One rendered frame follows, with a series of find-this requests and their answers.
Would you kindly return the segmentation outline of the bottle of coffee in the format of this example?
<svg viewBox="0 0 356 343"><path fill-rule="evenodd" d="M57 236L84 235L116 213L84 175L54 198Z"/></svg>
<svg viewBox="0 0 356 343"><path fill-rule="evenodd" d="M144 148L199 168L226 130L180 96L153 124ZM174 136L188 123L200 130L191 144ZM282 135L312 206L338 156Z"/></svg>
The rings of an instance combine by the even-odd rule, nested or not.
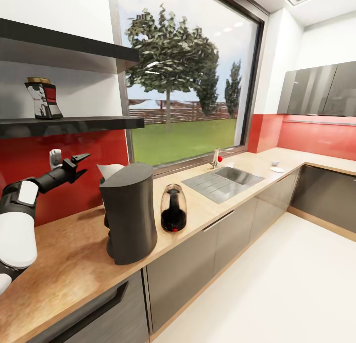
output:
<svg viewBox="0 0 356 343"><path fill-rule="evenodd" d="M24 83L35 104L35 118L38 120L52 120L64 118L56 103L56 86L50 79L41 77L27 77Z"/></svg>

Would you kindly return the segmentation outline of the paper coffee filter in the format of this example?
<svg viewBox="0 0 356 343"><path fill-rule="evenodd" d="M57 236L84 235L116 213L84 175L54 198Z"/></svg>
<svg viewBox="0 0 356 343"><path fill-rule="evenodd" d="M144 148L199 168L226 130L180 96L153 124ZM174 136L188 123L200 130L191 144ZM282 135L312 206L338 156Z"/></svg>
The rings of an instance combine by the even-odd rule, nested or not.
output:
<svg viewBox="0 0 356 343"><path fill-rule="evenodd" d="M99 170L101 171L103 178L107 180L114 173L116 173L119 169L123 168L123 165L112 164L112 165L97 165Z"/></svg>

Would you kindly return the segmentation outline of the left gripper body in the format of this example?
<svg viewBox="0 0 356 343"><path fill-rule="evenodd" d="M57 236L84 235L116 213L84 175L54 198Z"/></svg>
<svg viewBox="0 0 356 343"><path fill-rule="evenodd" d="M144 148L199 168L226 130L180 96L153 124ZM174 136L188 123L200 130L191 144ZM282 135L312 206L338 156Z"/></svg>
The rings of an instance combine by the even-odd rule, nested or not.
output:
<svg viewBox="0 0 356 343"><path fill-rule="evenodd" d="M66 182L69 182L70 184L75 182L76 169L77 166L71 160L66 158L63 159L61 167L49 171L46 174L54 179L57 186L60 186Z"/></svg>

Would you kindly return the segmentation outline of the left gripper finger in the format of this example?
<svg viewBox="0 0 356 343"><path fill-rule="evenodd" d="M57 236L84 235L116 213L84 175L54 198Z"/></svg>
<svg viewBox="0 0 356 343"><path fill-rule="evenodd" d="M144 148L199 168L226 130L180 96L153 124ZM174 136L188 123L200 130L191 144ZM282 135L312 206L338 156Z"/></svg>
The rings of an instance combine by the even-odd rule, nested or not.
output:
<svg viewBox="0 0 356 343"><path fill-rule="evenodd" d="M82 176L87 170L84 169L84 170L81 170L81 171L78 171L77 173L75 173L75 180L77 180L80 176Z"/></svg>
<svg viewBox="0 0 356 343"><path fill-rule="evenodd" d="M89 156L90 156L89 153L83 153L83 154L80 154L80 155L73 155L73 156L71 157L71 161L72 161L76 166L78 166L78 163L79 163L80 161L82 161L83 159L85 159L85 158L87 158L87 157L89 157Z"/></svg>

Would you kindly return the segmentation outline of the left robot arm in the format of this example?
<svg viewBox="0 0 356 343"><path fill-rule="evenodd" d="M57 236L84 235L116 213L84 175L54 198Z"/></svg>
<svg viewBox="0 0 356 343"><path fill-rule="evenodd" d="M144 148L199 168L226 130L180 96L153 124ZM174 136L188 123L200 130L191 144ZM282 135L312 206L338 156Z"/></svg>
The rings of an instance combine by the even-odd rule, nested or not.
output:
<svg viewBox="0 0 356 343"><path fill-rule="evenodd" d="M0 295L37 257L34 222L38 192L45 194L66 182L74 183L87 170L76 172L89 153L63 159L61 150L49 152L51 170L6 187L0 199Z"/></svg>

